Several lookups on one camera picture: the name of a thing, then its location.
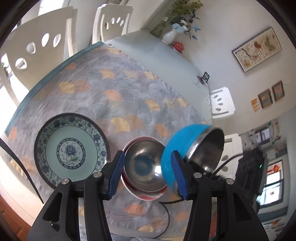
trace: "white chair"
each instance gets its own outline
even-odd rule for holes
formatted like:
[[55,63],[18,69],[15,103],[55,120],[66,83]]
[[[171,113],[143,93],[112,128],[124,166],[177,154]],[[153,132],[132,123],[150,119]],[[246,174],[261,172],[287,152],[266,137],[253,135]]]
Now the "white chair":
[[[221,166],[230,157],[242,153],[242,139],[238,134],[232,134],[225,136],[224,150],[222,152],[221,159],[217,165],[217,168]],[[227,163],[222,169],[217,173],[224,178],[235,179],[235,174],[237,172],[238,160],[242,156],[236,157]]]
[[[0,49],[0,57],[7,54],[12,72],[28,90],[64,61],[65,39],[69,56],[77,53],[76,16],[77,9],[73,7],[57,9],[18,26],[9,34]],[[2,68],[0,78],[18,106]]]
[[106,42],[127,33],[133,7],[103,4],[98,7],[94,19],[92,43]]
[[225,118],[234,114],[235,106],[227,87],[210,92],[212,118]]

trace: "white vase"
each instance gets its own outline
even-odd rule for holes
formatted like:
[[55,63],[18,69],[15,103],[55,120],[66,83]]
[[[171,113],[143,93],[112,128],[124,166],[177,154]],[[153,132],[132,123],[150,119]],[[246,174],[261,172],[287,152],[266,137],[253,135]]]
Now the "white vase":
[[172,29],[172,31],[166,33],[163,36],[163,38],[161,39],[161,41],[163,41],[166,45],[169,45],[169,44],[171,44],[175,40],[175,38],[176,38],[177,35],[178,35],[178,31],[175,30],[175,29]]

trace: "tablecloth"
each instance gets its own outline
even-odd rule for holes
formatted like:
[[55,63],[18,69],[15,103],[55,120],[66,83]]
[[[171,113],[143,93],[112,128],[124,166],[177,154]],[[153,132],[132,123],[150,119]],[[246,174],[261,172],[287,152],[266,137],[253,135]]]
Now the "tablecloth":
[[[69,62],[63,70],[61,65],[49,73],[45,86],[14,116],[7,131],[8,145],[28,169],[44,200],[53,189],[36,169],[33,147],[40,128],[57,114],[75,112],[95,121],[107,137],[111,160],[117,150],[122,150],[135,137],[152,136],[166,145],[182,127],[205,123],[164,81],[112,46],[102,44],[87,54],[74,55]],[[161,201],[176,199],[170,190],[160,198]],[[168,216],[158,201],[141,201],[120,182],[116,195],[104,202],[110,230],[141,231],[142,237],[145,232],[161,232]],[[168,205],[168,209],[171,225],[167,233],[184,234],[191,202]],[[83,200],[79,213],[84,230]]]

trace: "framed picture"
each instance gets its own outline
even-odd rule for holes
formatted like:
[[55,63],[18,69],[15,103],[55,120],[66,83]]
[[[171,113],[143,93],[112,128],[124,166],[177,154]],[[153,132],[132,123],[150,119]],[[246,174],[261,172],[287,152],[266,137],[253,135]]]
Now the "framed picture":
[[254,68],[281,51],[281,45],[272,27],[233,50],[244,72]]
[[272,86],[272,92],[274,93],[274,100],[278,101],[279,99],[285,96],[283,82],[280,81]]
[[265,108],[273,103],[269,89],[259,94],[258,97],[262,108]]

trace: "blue and white plate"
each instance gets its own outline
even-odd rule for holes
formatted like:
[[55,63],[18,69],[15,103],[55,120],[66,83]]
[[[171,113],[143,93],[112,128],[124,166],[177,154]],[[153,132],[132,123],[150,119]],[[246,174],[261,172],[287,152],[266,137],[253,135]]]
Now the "blue and white plate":
[[101,171],[110,160],[102,130],[89,118],[64,113],[48,120],[34,144],[37,170],[55,188],[63,178],[73,182]]

